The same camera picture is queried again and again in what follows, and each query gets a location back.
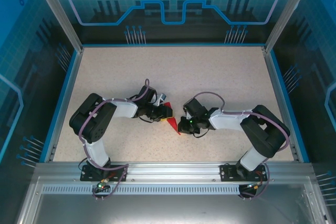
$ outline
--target metal pin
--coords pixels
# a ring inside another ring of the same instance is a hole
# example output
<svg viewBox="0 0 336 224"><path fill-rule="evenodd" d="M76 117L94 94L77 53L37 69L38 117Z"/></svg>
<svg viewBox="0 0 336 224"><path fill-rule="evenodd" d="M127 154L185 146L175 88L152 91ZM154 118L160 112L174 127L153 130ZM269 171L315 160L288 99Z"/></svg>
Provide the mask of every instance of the metal pin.
<svg viewBox="0 0 336 224"><path fill-rule="evenodd" d="M230 36L231 36L231 33L232 33L232 29L233 29L234 27L235 27L234 25L231 25L231 30L230 30L229 38L228 38L228 39L230 39Z"/></svg>
<svg viewBox="0 0 336 224"><path fill-rule="evenodd" d="M292 84L297 80L298 80L298 78L294 77L289 83L285 84L286 89L288 89L290 86L292 86Z"/></svg>
<svg viewBox="0 0 336 224"><path fill-rule="evenodd" d="M141 36L141 43L143 43L143 40L142 40L142 32L141 32L141 28L142 26L138 26L139 30L140 30L140 36Z"/></svg>
<svg viewBox="0 0 336 224"><path fill-rule="evenodd" d="M59 47L57 48L57 51L59 52L59 54L61 55L61 58L66 61L66 63L70 63L70 60L68 59L67 55L64 54L63 52L61 52L61 49L59 49Z"/></svg>
<svg viewBox="0 0 336 224"><path fill-rule="evenodd" d="M285 78L285 76L286 76L288 73L290 73L292 70L293 70L293 66L291 65L291 66L289 67L289 69L286 71L286 73L284 73L284 74L282 75L282 78Z"/></svg>
<svg viewBox="0 0 336 224"><path fill-rule="evenodd" d="M124 31L124 34L125 34L125 37L126 37L127 45L129 45L130 43L128 42L127 31Z"/></svg>
<svg viewBox="0 0 336 224"><path fill-rule="evenodd" d="M21 165L28 165L28 166L30 166L30 167L32 167L32 168L35 168L35 166L34 165L29 165L29 164L27 164L26 162L24 162L24 161L21 161Z"/></svg>
<svg viewBox="0 0 336 224"><path fill-rule="evenodd" d="M136 36L136 32L135 32L135 26L132 26L132 28L133 28L134 36L135 36L135 43L137 44L138 42L137 42L137 36Z"/></svg>
<svg viewBox="0 0 336 224"><path fill-rule="evenodd" d="M57 48L57 50L60 52L60 54L63 56L63 58L64 58L67 62L70 63L70 58L68 57L67 53L64 51L64 48L61 47L61 49L62 49L62 52L60 51L59 48Z"/></svg>
<svg viewBox="0 0 336 224"><path fill-rule="evenodd" d="M139 44L141 44L141 43L140 43L140 37L139 37L139 31L136 31L136 34L138 35Z"/></svg>
<svg viewBox="0 0 336 224"><path fill-rule="evenodd" d="M287 77L287 79L285 80L285 85L287 85L294 77L296 77L296 74L297 74L298 72L295 72L295 71L293 71L288 77Z"/></svg>
<svg viewBox="0 0 336 224"><path fill-rule="evenodd" d="M226 39L227 39L227 36L228 36L229 32L230 32L229 30L226 31L226 35L225 35L225 39L224 39L224 43L226 43Z"/></svg>
<svg viewBox="0 0 336 224"><path fill-rule="evenodd" d="M336 195L336 193L333 193L333 194L322 194L322 196L330 196L330 195Z"/></svg>
<svg viewBox="0 0 336 224"><path fill-rule="evenodd" d="M38 152L42 152L42 151L40 151L38 148L33 147L31 144L27 144L27 147L28 147L28 148L32 148L32 149L34 149L34 150L36 150L36 151L38 151Z"/></svg>
<svg viewBox="0 0 336 224"><path fill-rule="evenodd" d="M236 31L232 31L232 36L231 36L230 44L232 43L232 39L233 39L233 36L234 36L235 33L236 33Z"/></svg>
<svg viewBox="0 0 336 224"><path fill-rule="evenodd" d="M326 183L326 184L319 185L319 186L329 186L329 185L332 185L332 186L336 185L335 180L333 180L333 181L330 182L330 183Z"/></svg>
<svg viewBox="0 0 336 224"><path fill-rule="evenodd" d="M287 72L286 72L285 74L283 74L282 78L285 79L285 77L286 77L287 75L289 75L289 74L290 74L290 73L291 73L297 66L298 66L297 63L295 63L294 66L290 66L289 69L287 70Z"/></svg>
<svg viewBox="0 0 336 224"><path fill-rule="evenodd" d="M64 59L64 57L57 56L57 58L64 64L66 68L68 68L69 64L68 62Z"/></svg>
<svg viewBox="0 0 336 224"><path fill-rule="evenodd" d="M336 178L336 176L334 176L334 177L330 177L330 178L325 178L325 179L320 179L320 180L318 180L318 182L320 182L320 181L325 181L325 180L332 179L332 178Z"/></svg>
<svg viewBox="0 0 336 224"><path fill-rule="evenodd" d="M239 30L239 29L240 29L240 25L237 26L237 30L236 30L236 32L235 32L236 34L235 34L235 38L233 39L233 42L235 42L235 40L236 40L236 37L237 37L237 34L238 34L238 30Z"/></svg>
<svg viewBox="0 0 336 224"><path fill-rule="evenodd" d="M133 36L133 31L130 31L130 34L132 35L132 41L133 41L133 45L135 45L135 43L134 43L134 36Z"/></svg>
<svg viewBox="0 0 336 224"><path fill-rule="evenodd" d="M65 67L61 64L61 62L60 62L60 60L58 60L58 62L57 62L60 66L61 66L61 68L64 70L64 72L66 73L67 72L67 70L65 69Z"/></svg>
<svg viewBox="0 0 336 224"><path fill-rule="evenodd" d="M129 26L125 26L127 29L127 33L128 33L128 38L130 39L130 43L131 43L131 36L130 36L130 30L129 30Z"/></svg>
<svg viewBox="0 0 336 224"><path fill-rule="evenodd" d="M43 145L44 145L43 142L41 142L41 141L37 140L36 138L34 138L33 135L30 136L30 140L35 140L36 142L39 142L40 144L43 144Z"/></svg>
<svg viewBox="0 0 336 224"><path fill-rule="evenodd" d="M295 83L297 83L300 79L302 79L302 76L299 76L299 78L297 78L297 80L295 81L295 82L292 82L291 84L290 84L290 86L288 85L287 86L287 90L289 90Z"/></svg>
<svg viewBox="0 0 336 224"><path fill-rule="evenodd" d="M321 191L328 191L328 190L332 190L332 189L336 189L336 187L327 188L327 189L322 189Z"/></svg>
<svg viewBox="0 0 336 224"><path fill-rule="evenodd" d="M329 176L331 176L332 173L331 173L331 171L329 170L329 171L327 171L327 173L317 175L316 178L318 178L318 177L322 177L322 176L325 176L325 175L329 175Z"/></svg>
<svg viewBox="0 0 336 224"><path fill-rule="evenodd" d="M17 158L17 159L19 159L19 158L22 158L22 159L24 159L24 160L26 160L26 161L29 161L29 162L32 162L32 163L35 163L35 164L36 164L36 162L35 162L35 161L32 161L32 160L30 160L30 159L27 159L27 158L21 157L19 154L17 154L17 155L16 155L16 158Z"/></svg>
<svg viewBox="0 0 336 224"><path fill-rule="evenodd" d="M25 157L31 157L31 158L33 158L33 159L36 159L37 161L39 161L39 159L38 158L36 158L36 157L34 157L34 156L31 156L31 155L29 155L27 152L25 152L25 154L23 154Z"/></svg>
<svg viewBox="0 0 336 224"><path fill-rule="evenodd" d="M38 147L40 147L40 148L43 148L43 146L41 146L41 145L39 145L39 144L36 144L36 143L34 143L33 141L29 140L29 139L28 139L28 138L26 138L25 136L23 137L23 141L28 141L28 142L30 142L30 143L32 143L32 144L34 144L34 145L36 145L36 146L38 146Z"/></svg>
<svg viewBox="0 0 336 224"><path fill-rule="evenodd" d="M285 78L284 78L284 83L288 82L288 80L290 78L293 78L293 76L295 76L296 72L295 71L292 71L290 72Z"/></svg>
<svg viewBox="0 0 336 224"><path fill-rule="evenodd" d="M296 85L291 90L289 90L288 94L290 94L298 86L299 86L299 83L296 83Z"/></svg>
<svg viewBox="0 0 336 224"><path fill-rule="evenodd" d="M241 42L240 42L241 44L244 43L244 40L245 40L245 37L246 37L246 34L247 34L247 33L248 33L248 30L246 30L246 31L244 32L243 39L242 39Z"/></svg>
<svg viewBox="0 0 336 224"><path fill-rule="evenodd" d="M30 153L33 153L33 154L37 155L37 156L40 156L40 155L41 155L41 154L38 154L38 153L36 153L36 152L33 152L33 151L31 151L31 150L29 150L29 149L27 149L27 148L24 148L23 145L20 145L20 148L19 148L19 149L20 149L20 150L28 151L28 152L30 152Z"/></svg>
<svg viewBox="0 0 336 224"><path fill-rule="evenodd" d="M63 51L68 55L69 58L71 58L71 55L69 54L68 50L66 49L65 45L61 45L61 48Z"/></svg>
<svg viewBox="0 0 336 224"><path fill-rule="evenodd" d="M238 39L239 39L239 37L241 36L241 33L242 33L242 31L238 31L238 36L237 36L237 39L236 39L236 44L238 43Z"/></svg>
<svg viewBox="0 0 336 224"><path fill-rule="evenodd" d="M247 28L247 25L244 25L243 26L243 31L241 32L241 35L240 35L240 38L239 38L239 42L238 43L240 43L240 40L242 39L242 37L243 37L243 34L244 34L244 31L245 31L245 29Z"/></svg>
<svg viewBox="0 0 336 224"><path fill-rule="evenodd" d="M145 41L145 44L147 44L147 43L146 43L146 35L145 35L146 32L145 32L145 31L142 31L142 34L143 34L143 40Z"/></svg>
<svg viewBox="0 0 336 224"><path fill-rule="evenodd" d="M292 74L292 77L291 78L288 78L287 80L285 80L285 85L288 85L288 83L290 83L291 82L291 80L294 78L294 77L296 77L296 74L297 73L300 73L300 69L298 69L298 71L296 71L296 72L292 72L293 74Z"/></svg>

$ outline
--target wire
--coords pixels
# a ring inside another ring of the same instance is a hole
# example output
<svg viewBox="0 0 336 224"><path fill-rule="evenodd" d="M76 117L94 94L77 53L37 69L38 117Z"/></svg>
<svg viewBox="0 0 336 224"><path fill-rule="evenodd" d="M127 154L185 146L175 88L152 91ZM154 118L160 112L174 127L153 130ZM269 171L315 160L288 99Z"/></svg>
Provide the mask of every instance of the wire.
<svg viewBox="0 0 336 224"><path fill-rule="evenodd" d="M116 189L117 189L118 186L120 185L120 182L122 181L123 177L126 175L126 173L127 173L127 169L128 169L128 167L125 167L125 168L124 168L124 171L122 172L122 174L121 174L121 176L120 176L120 178L119 178L117 184L115 185L114 189L112 190L112 192L111 192L110 194L106 195L105 197L101 197L102 200L104 200L104 199L106 199L106 198L109 198L109 197L112 196L112 194L114 194L114 192L116 191ZM97 190L97 187L95 187L95 188L93 189L93 191L92 191L92 196L94 196L96 199L98 199L97 194L96 194L96 190Z"/></svg>
<svg viewBox="0 0 336 224"><path fill-rule="evenodd" d="M226 112L226 111L224 111L225 100L219 94L217 94L215 92L205 91L205 92L200 92L200 93L196 94L193 98L199 96L200 94L213 94L213 95L219 97L222 100L222 102L223 102L223 104L221 106L221 111L222 111L223 114L226 114L226 115L242 115L242 114L254 115L254 116L257 116L257 117L259 117L261 119L264 119L265 121L267 121L270 124L274 125L284 135L284 137L286 139L285 145L283 147L281 147L278 150L278 152L283 151L289 145L289 143L290 143L289 142L289 136L287 135L286 131L279 124L277 124L275 121L273 121L272 119L270 119L270 118L268 118L268 117L266 117L264 115L261 115L261 114L255 113L255 112L249 112L249 111Z"/></svg>
<svg viewBox="0 0 336 224"><path fill-rule="evenodd" d="M226 112L226 111L222 111L223 114L226 114L226 115L241 115L241 114L247 114L247 115L254 115L254 116L257 116L261 119L264 119L265 121L269 122L270 124L273 124L285 137L286 139L286 143L283 147L281 147L277 152L281 152L283 151L285 148L287 148L287 146L289 145L289 136L287 135L286 131L279 125L277 124L276 122L274 122L272 119L264 116L264 115L261 115L261 114L258 114L258 113L255 113L255 112L250 112L250 111L240 111L240 112Z"/></svg>
<svg viewBox="0 0 336 224"><path fill-rule="evenodd" d="M250 193L242 193L242 194L245 194L247 196L250 196L251 198L255 198L253 197L253 194L250 194ZM239 195L240 198L242 199L245 199L244 196L242 195ZM278 210L278 212L286 219L288 220L289 223L294 223L293 220L291 220L280 208L278 208L275 204L273 204L273 202L269 201L269 200L266 200L266 199L263 199L263 198L259 198L261 201L267 203L268 205L271 205L273 206L276 210Z"/></svg>
<svg viewBox="0 0 336 224"><path fill-rule="evenodd" d="M201 138L201 137L205 136L206 133L208 133L208 132L209 132L209 129L208 129L203 135L201 135L201 136L195 136L195 133L193 133L193 136L194 136L195 138Z"/></svg>
<svg viewBox="0 0 336 224"><path fill-rule="evenodd" d="M266 170L267 170L267 181L266 181L266 185L264 186L264 188L262 189L262 191L261 191L258 195L253 195L253 194L251 194L252 197L253 197L253 199L260 198L260 196L264 194L264 192L266 191L266 188L267 188L268 185L269 185L269 181L270 181L270 179L271 179L271 178L270 178L270 171L269 171L269 167L268 167L268 165L267 165L266 163L263 163L263 164L265 165Z"/></svg>
<svg viewBox="0 0 336 224"><path fill-rule="evenodd" d="M84 124L82 125L82 127L80 128L79 130L79 133L78 133L78 137L79 137L79 140L82 142L83 144L83 149L84 149L84 152L89 160L89 162L95 167L95 168L98 168L98 169L101 169L101 170L119 170L119 169L123 169L124 168L124 172L122 174L122 176L120 176L120 179L117 183L117 185L115 186L114 190L108 195L106 196L105 198L107 197L110 197L114 192L115 190L117 189L120 181L122 180L122 178L124 177L124 175L127 173L127 168L129 167L129 164L125 164L125 165L121 165L121 166L117 166L117 167L114 167L114 168L105 168L105 167L102 167L100 165L98 165L93 159L92 157L90 156L90 153L88 152L88 149L86 147L86 142L85 140L83 139L83 130L85 129L86 125L89 123L89 121L91 120L91 118L96 114L96 112L106 103L108 102L111 102L113 100L116 100L116 101L123 101L123 102L135 102L137 100L140 100L141 98L143 98L145 96L145 94L148 92L148 89L149 89L149 85L150 85L150 82L149 82L149 79L145 79L145 86L146 86L146 90L143 92L143 94L141 96L139 96L138 98L135 98L135 99L131 99L131 100L127 100L127 99L107 99L107 100L104 100L102 101L101 103L99 103L96 108L91 112L91 114L88 116L88 118L86 118L86 120L84 121Z"/></svg>
<svg viewBox="0 0 336 224"><path fill-rule="evenodd" d="M153 123L154 121L147 121L147 120L145 120L145 119L143 119L143 118L141 118L141 117L139 117L140 118L140 120L141 121L144 121L144 122L146 122L146 123Z"/></svg>
<svg viewBox="0 0 336 224"><path fill-rule="evenodd" d="M78 169L80 169L80 171L82 171L82 169L83 169L83 167L82 167L82 169L81 168L79 168L79 166L81 165L81 163L83 163L85 160L87 160L88 158L86 157L86 158L84 158L81 162L79 162L79 164L78 164Z"/></svg>
<svg viewBox="0 0 336 224"><path fill-rule="evenodd" d="M217 93L215 93L215 92L210 92L210 91L200 92L200 93L194 95L194 97L193 97L192 99L196 98L197 96L199 96L199 95L201 95L201 94L213 94L213 95L219 97L219 98L221 99L221 101L223 102L222 106L220 106L220 107L221 107L221 110L224 109L224 106L225 106L225 100L224 100L224 98L221 97L219 94L217 94Z"/></svg>

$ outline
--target blue wall panel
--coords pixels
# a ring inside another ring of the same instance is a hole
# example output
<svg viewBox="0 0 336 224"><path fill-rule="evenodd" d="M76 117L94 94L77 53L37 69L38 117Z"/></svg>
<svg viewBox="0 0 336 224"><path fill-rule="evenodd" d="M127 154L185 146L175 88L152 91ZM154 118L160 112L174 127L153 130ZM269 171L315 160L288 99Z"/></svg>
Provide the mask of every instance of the blue wall panel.
<svg viewBox="0 0 336 224"><path fill-rule="evenodd" d="M287 2L287 0L60 1L85 44L144 44L143 40L138 40L137 31L140 32L138 26L143 28L141 32L145 31L146 42L150 43L264 43ZM132 26L137 29L127 30L127 27Z"/></svg>
<svg viewBox="0 0 336 224"><path fill-rule="evenodd" d="M318 175L329 170L336 173L335 1L301 0L274 48L308 156ZM336 217L335 209L331 210Z"/></svg>

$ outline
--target purple cable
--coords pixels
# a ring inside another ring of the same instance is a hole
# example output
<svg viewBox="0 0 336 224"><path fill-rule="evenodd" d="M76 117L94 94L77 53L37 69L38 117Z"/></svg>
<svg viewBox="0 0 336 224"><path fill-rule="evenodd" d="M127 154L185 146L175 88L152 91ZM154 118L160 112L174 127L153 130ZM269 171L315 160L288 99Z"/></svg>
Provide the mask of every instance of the purple cable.
<svg viewBox="0 0 336 224"><path fill-rule="evenodd" d="M112 196L112 194L114 194L114 192L115 192L116 189L118 188L118 186L119 186L121 180L122 180L123 177L126 175L126 173L127 173L127 168L128 168L128 167L125 167L125 168L124 168L124 171L122 172L122 175L120 176L120 178L119 178L117 184L115 185L114 189L112 190L112 192L111 192L110 194L106 195L105 197L101 197L102 200L104 200L104 199L106 199L106 198L109 198L109 197ZM98 197L97 197L97 195L96 195L96 193L95 193L96 189L97 189L97 187L95 187L95 188L93 189L93 191L92 191L92 196L94 196L96 199L98 199Z"/></svg>
<svg viewBox="0 0 336 224"><path fill-rule="evenodd" d="M281 152L282 150L284 150L285 148L287 148L287 146L289 145L289 136L287 135L286 131L279 125L277 124L276 122L274 122L272 119L264 116L264 115L261 115L261 114L258 114L258 113L255 113L255 112L249 112L249 111L241 111L241 112L226 112L226 111L223 111L222 110L222 113L223 114L226 114L226 115L241 115L241 114L247 114L247 115L254 115L254 116L257 116L261 119L264 119L265 121L273 124L284 136L285 136L285 139L286 139L286 143L283 147L281 147L277 152Z"/></svg>
<svg viewBox="0 0 336 224"><path fill-rule="evenodd" d="M284 136L285 136L285 139L286 139L286 143L283 147L281 147L278 152L281 152L282 150L284 150L285 148L287 148L287 146L289 145L289 136L287 135L286 131L279 125L277 124L276 122L274 122L272 119L264 116L264 115L261 115L261 114L258 114L258 113L255 113L255 112L249 112L249 111L240 111L240 112L226 112L224 111L224 105L225 105L225 100L223 97L221 97L219 94L215 93L215 92L210 92L210 91L204 91L204 92L200 92L198 94L196 94L193 98L199 96L200 94L213 94L217 97L219 97L221 99L221 101L223 102L222 106L221 106L221 111L223 114L226 114L226 115L241 115L241 114L247 114L247 115L254 115L254 116L257 116L259 118L262 118L264 119L265 121L273 124Z"/></svg>
<svg viewBox="0 0 336 224"><path fill-rule="evenodd" d="M148 89L149 89L149 79L145 79L145 86L146 86L146 90L143 92L143 94L141 96L139 96L138 98L135 98L135 99L132 99L132 100L127 100L127 99L107 99L105 101L102 101L101 103L99 103L95 109L91 112L91 114L88 116L88 118L85 120L84 124L82 125L82 127L80 128L79 130L79 133L78 133L78 137L79 137L79 140L82 142L83 144L83 148L84 148L84 152L88 158L88 160L91 162L91 164L95 167L95 168L98 168L98 169L101 169L101 170L119 170L119 169L123 169L125 168L123 174L120 176L120 179L118 181L118 183L116 184L115 188L113 189L113 191L108 195L106 196L105 198L107 197L110 197L114 192L115 190L117 189L117 187L119 186L122 178L125 176L125 174L127 173L127 169L129 167L129 164L125 164L125 165L121 165L121 166L118 166L118 167L115 167L115 168L105 168L105 167L101 167L100 165L98 165L95 161L93 161L92 157L90 156L88 150L87 150L87 147L85 145L85 140L83 139L82 137L82 134L83 134L83 131L86 127L86 125L89 123L89 121L91 120L91 118L96 114L96 112L106 103L108 102L111 102L113 100L115 101L121 101L121 102L135 102L137 100L140 100L141 98L143 98L145 96L145 94L148 92ZM92 195L95 197L96 194L95 194L95 189L93 190L93 193Z"/></svg>
<svg viewBox="0 0 336 224"><path fill-rule="evenodd" d="M204 92L200 92L198 94L196 94L194 97L192 97L192 99L196 98L197 96L199 96L200 94L213 94L217 97L219 97L221 99L221 101L223 102L222 106L221 106L221 110L223 111L224 109L224 105L225 105L225 100L223 97L221 97L219 94L215 93L215 92L210 92L210 91L204 91Z"/></svg>
<svg viewBox="0 0 336 224"><path fill-rule="evenodd" d="M135 98L135 99L132 99L132 100L127 100L127 99L125 99L125 100L123 100L123 99L107 99L107 100L101 102L100 104L97 105L97 107L95 107L95 109L91 112L91 114L90 114L90 115L88 116L88 118L85 120L84 124L82 125L82 127L81 127L80 130L79 130L78 137L79 137L79 140L80 140L80 141L82 142L82 144L83 144L84 152L85 152L86 156L88 157L88 160L91 162L91 164L92 164L95 168L98 168L98 169L101 169L101 170L118 170L118 169L122 169L122 168L124 168L124 167L128 167L129 165L126 164L126 165L121 165L121 166L118 166L118 167L115 167L115 168L105 168L105 167L101 167L101 166L99 166L95 161L93 161L93 160L92 160L92 157L90 156L90 154L89 154L89 152L88 152L88 150L87 150L87 148L86 148L86 146L85 146L85 140L84 140L83 137L82 137L82 134L83 134L83 131L84 131L86 125L89 123L89 121L91 120L91 118L96 114L96 112L97 112L97 111L98 111L104 104L106 104L106 103L108 103L108 102L111 102L111 101L113 101L113 100L124 101L124 102L127 102L127 101L128 101L128 102L134 102L134 101L137 101L137 100L143 98L144 95L147 93L147 91L148 91L148 89L149 89L149 84L150 84L149 79L146 79L146 80L145 80L145 86L146 86L147 88L146 88L145 92L144 92L141 96L139 96L138 98Z"/></svg>

